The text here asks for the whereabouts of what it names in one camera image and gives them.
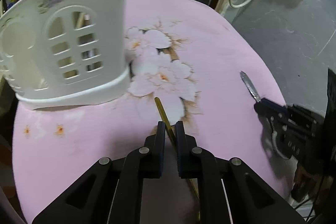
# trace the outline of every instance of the silver rivet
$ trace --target silver rivet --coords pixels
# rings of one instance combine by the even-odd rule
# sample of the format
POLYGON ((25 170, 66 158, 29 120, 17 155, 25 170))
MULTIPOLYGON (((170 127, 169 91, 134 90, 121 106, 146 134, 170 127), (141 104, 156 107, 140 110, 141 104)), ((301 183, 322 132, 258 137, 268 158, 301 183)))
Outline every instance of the silver rivet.
POLYGON ((231 162, 233 165, 236 165, 236 166, 239 166, 242 163, 242 161, 239 158, 233 158, 231 162))
POLYGON ((148 152, 149 152, 149 148, 148 147, 141 147, 140 149, 139 149, 139 152, 141 153, 141 154, 147 154, 148 152))
POLYGON ((201 154, 202 153, 202 148, 200 148, 198 146, 195 146, 191 151, 195 154, 201 154))
POLYGON ((108 164, 110 162, 110 159, 108 157, 102 157, 99 159, 99 163, 101 165, 105 165, 105 164, 108 164))

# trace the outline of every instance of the pink table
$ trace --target pink table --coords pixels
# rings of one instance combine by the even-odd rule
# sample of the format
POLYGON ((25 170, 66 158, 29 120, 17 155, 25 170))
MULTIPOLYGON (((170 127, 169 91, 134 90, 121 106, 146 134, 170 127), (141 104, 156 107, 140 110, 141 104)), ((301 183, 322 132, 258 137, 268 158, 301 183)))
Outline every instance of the pink table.
MULTIPOLYGON (((13 168, 29 224, 99 158, 118 159, 143 145, 160 120, 155 96, 199 146, 223 159, 240 157, 288 195, 295 164, 272 153, 239 72, 260 96, 285 101, 262 59, 224 18, 193 0, 126 0, 125 45, 134 76, 122 97, 58 111, 18 105, 13 168)), ((166 142, 163 178, 144 182, 142 223, 192 223, 195 203, 166 142)))

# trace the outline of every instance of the pink cloth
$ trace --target pink cloth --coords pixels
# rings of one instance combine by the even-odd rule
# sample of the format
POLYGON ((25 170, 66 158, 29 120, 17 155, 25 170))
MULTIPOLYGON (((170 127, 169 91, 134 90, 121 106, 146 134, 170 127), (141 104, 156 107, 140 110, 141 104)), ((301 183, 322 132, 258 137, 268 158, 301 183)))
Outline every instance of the pink cloth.
MULTIPOLYGON (((223 159, 240 157, 288 195, 295 165, 272 153, 240 71, 261 97, 285 101, 262 59, 223 17, 193 0, 126 0, 125 36, 135 76, 121 98, 59 111, 18 105, 13 169, 29 224, 100 157, 118 159, 143 145, 159 120, 154 96, 171 122, 184 121, 200 147, 223 159)), ((166 147, 165 156, 174 161, 166 147)), ((184 223, 184 212, 194 208, 172 161, 165 162, 162 180, 144 184, 143 223, 184 223)))

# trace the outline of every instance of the white plastic basket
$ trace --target white plastic basket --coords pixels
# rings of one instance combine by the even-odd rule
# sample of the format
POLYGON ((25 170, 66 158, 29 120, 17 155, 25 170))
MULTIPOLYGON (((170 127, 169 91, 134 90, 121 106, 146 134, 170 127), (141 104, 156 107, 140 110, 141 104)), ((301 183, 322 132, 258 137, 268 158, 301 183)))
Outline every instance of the white plastic basket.
POLYGON ((124 0, 20 0, 0 18, 0 70, 31 109, 113 100, 130 82, 123 18, 124 0))

